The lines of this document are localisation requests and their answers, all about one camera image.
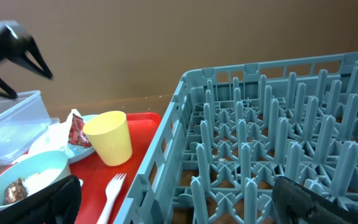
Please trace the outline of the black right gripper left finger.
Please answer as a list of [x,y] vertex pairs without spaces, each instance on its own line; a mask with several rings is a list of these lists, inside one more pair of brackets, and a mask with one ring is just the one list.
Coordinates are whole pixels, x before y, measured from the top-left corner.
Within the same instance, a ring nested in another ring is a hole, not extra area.
[[81,185],[69,175],[0,211],[0,224],[74,224],[81,205]]

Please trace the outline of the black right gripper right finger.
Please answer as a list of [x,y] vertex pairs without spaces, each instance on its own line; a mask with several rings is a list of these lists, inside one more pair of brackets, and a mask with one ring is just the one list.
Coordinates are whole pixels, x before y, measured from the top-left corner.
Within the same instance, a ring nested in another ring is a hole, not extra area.
[[357,215],[285,176],[276,178],[272,200],[279,224],[358,224]]

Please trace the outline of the white rice pile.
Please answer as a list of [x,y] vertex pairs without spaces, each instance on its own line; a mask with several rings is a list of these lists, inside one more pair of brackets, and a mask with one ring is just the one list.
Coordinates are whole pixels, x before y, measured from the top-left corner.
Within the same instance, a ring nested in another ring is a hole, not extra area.
[[61,169],[46,169],[28,176],[24,179],[23,186],[26,189],[27,195],[37,193],[38,191],[50,185],[62,172]]

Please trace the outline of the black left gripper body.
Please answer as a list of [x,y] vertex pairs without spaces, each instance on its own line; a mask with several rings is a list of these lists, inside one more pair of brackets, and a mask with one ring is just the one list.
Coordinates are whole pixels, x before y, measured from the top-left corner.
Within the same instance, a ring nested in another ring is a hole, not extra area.
[[0,21],[0,62],[11,62],[33,70],[29,59],[25,59],[32,36],[16,21]]

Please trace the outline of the brown food scrap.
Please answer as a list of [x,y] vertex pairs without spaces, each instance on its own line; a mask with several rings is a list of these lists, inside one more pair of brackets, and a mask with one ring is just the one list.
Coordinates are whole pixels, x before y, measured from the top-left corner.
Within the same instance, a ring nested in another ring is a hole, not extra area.
[[23,200],[27,197],[27,190],[23,184],[23,179],[18,178],[9,184],[4,190],[4,205],[10,205]]

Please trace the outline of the yellow plastic cup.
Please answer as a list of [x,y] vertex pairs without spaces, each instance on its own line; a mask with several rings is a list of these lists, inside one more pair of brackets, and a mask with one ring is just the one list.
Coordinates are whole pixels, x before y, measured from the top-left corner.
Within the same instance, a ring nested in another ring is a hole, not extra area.
[[83,132],[107,166],[119,166],[131,158],[131,137],[124,112],[99,114],[84,125]]

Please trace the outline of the white tissue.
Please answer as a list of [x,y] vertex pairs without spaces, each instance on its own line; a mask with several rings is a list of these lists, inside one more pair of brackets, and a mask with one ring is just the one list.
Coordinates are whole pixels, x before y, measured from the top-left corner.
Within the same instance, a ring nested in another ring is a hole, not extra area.
[[73,157],[75,152],[70,149],[68,141],[74,115],[81,118],[81,114],[78,110],[72,109],[66,121],[51,124],[47,131],[31,145],[29,154],[39,154],[46,151],[61,151],[68,157]]

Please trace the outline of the red snack wrapper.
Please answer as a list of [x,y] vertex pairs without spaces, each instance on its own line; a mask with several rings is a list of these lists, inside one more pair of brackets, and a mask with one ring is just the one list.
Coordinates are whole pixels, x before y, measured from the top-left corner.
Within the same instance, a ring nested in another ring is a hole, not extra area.
[[68,143],[81,147],[91,147],[89,139],[83,132],[85,122],[83,118],[73,114],[71,126],[68,135]]

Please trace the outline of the pale green bowl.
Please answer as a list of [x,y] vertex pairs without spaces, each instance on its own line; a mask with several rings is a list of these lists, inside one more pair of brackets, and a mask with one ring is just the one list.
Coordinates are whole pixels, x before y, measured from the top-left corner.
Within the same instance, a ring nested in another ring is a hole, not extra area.
[[46,169],[62,170],[60,175],[52,183],[55,183],[71,174],[68,159],[66,155],[60,151],[47,151],[30,156],[5,170],[0,175],[0,210],[9,206],[4,205],[4,190],[9,184],[18,178],[26,179],[28,176],[42,172]]

